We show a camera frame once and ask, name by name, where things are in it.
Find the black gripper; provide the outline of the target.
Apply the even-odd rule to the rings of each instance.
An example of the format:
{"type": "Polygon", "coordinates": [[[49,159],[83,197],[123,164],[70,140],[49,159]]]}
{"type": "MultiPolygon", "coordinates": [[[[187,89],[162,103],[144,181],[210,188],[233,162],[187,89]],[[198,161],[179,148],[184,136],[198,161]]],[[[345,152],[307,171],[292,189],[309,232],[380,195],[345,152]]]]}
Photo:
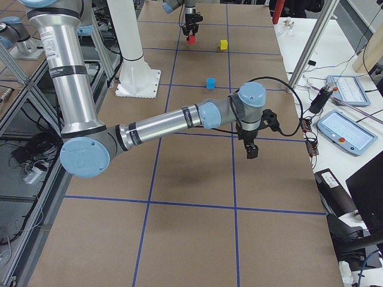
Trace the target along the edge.
{"type": "Polygon", "coordinates": [[[238,139],[244,141],[245,150],[247,152],[247,159],[254,159],[258,157],[259,148],[254,143],[254,140],[258,135],[259,127],[260,121],[256,121],[253,123],[240,121],[236,123],[238,139]]]}
{"type": "Polygon", "coordinates": [[[195,36],[199,29],[199,22],[203,21],[203,16],[197,12],[195,7],[185,8],[185,24],[183,25],[183,34],[186,37],[195,36]]]}

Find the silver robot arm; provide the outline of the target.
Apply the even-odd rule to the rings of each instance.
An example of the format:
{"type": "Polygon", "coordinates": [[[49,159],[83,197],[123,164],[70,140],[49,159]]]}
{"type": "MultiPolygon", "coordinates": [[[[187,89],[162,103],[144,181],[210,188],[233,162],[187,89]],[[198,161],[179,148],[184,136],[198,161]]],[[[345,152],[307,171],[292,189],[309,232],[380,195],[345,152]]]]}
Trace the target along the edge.
{"type": "Polygon", "coordinates": [[[130,1],[109,1],[121,51],[122,67],[115,93],[100,111],[78,40],[81,30],[92,28],[90,1],[24,1],[29,23],[41,37],[63,115],[60,162],[79,178],[92,178],[107,170],[119,154],[135,146],[185,129],[214,129],[237,122],[248,158],[256,158],[254,144],[261,128],[266,90],[256,82],[243,84],[227,99],[207,99],[148,119],[112,125],[124,112],[143,110],[139,100],[157,95],[161,72],[144,60],[135,9],[130,1]]]}
{"type": "MultiPolygon", "coordinates": [[[[163,3],[163,9],[168,14],[181,6],[185,6],[185,23],[180,27],[186,36],[187,43],[194,44],[199,22],[203,20],[203,16],[196,12],[195,1],[165,1],[163,3]]],[[[38,50],[43,48],[41,41],[31,37],[21,19],[16,16],[1,19],[1,45],[7,50],[16,46],[23,57],[29,57],[35,52],[40,54],[38,50]]]]}

